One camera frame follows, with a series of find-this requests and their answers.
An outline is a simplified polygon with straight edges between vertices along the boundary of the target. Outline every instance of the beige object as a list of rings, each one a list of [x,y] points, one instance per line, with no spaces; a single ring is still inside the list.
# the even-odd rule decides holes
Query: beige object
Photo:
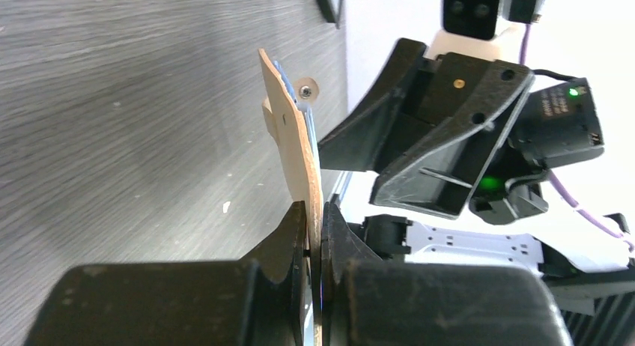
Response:
[[[294,201],[304,201],[306,205],[307,235],[309,236],[310,262],[312,278],[320,279],[320,239],[322,230],[323,196],[320,172],[313,159],[309,135],[304,116],[287,92],[280,72],[263,49],[259,49],[264,86],[267,98],[262,103],[267,131],[276,141],[280,153],[282,170],[285,173],[287,188]],[[297,97],[302,86],[312,88],[312,94],[304,101],[312,103],[318,96],[318,84],[310,78],[294,83]],[[315,344],[321,345],[320,283],[312,283]]]

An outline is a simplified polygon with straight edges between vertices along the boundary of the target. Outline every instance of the wood grain surface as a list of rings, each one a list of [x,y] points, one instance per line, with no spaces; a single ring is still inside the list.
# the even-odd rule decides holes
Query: wood grain surface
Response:
[[[318,137],[345,116],[314,0],[0,0],[0,345],[73,265],[237,258],[273,230],[260,47],[320,84]]]

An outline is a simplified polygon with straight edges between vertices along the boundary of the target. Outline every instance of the green light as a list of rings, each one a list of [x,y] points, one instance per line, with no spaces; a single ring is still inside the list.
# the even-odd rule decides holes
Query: green light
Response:
[[[478,188],[484,191],[496,191],[502,187],[502,181],[493,176],[484,176],[478,184]]]

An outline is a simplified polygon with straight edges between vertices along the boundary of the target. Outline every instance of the screw hole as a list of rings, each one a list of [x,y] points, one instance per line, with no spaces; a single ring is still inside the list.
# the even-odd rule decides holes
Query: screw hole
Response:
[[[475,112],[472,114],[472,124],[483,124],[485,122],[485,114],[482,112]]]
[[[500,74],[500,79],[503,80],[503,81],[508,82],[508,81],[512,80],[514,78],[514,76],[516,76],[516,73],[514,73],[513,70],[507,69],[507,70],[503,71]]]

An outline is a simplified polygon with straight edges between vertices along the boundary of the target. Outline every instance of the purple cable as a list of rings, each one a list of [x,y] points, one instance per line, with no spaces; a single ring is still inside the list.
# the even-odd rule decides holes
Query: purple cable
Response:
[[[527,59],[527,46],[529,45],[529,33],[531,32],[531,27],[531,25],[527,25],[527,28],[525,29],[525,35],[523,36],[523,42],[520,45],[520,62],[518,63],[520,65],[524,65]],[[565,186],[562,185],[560,180],[558,180],[556,175],[551,170],[549,170],[548,178],[551,185],[553,185],[553,188],[556,189],[558,194],[560,194],[560,196],[567,202],[567,204],[569,204],[569,206],[576,210],[578,214],[580,214],[583,218],[588,220],[591,224],[595,225],[600,230],[617,239],[623,240],[628,245],[628,251],[632,252],[635,250],[635,243],[626,234],[621,231],[619,233],[614,232],[613,230],[611,230],[611,228],[603,224],[599,218],[594,217],[593,215],[591,215],[590,212],[582,209],[580,207],[580,203],[577,202],[577,200],[569,193],[569,191],[567,191]]]
[[[591,224],[595,225],[596,227],[606,232],[607,234],[617,239],[622,239],[628,245],[628,251],[632,252],[635,250],[635,243],[633,243],[632,240],[629,240],[623,232],[621,231],[614,232],[613,230],[611,230],[610,227],[603,224],[599,218],[591,215],[591,213],[588,212],[587,210],[582,209],[580,207],[580,203],[577,202],[577,200],[569,193],[569,191],[567,191],[565,186],[562,185],[558,177],[556,177],[556,175],[551,170],[549,170],[548,179],[551,185],[553,185],[553,188],[556,189],[558,194],[560,194],[560,196],[567,202],[567,204],[569,204],[569,206],[571,206],[574,210],[576,210],[578,214],[580,214],[583,218],[587,219]]]

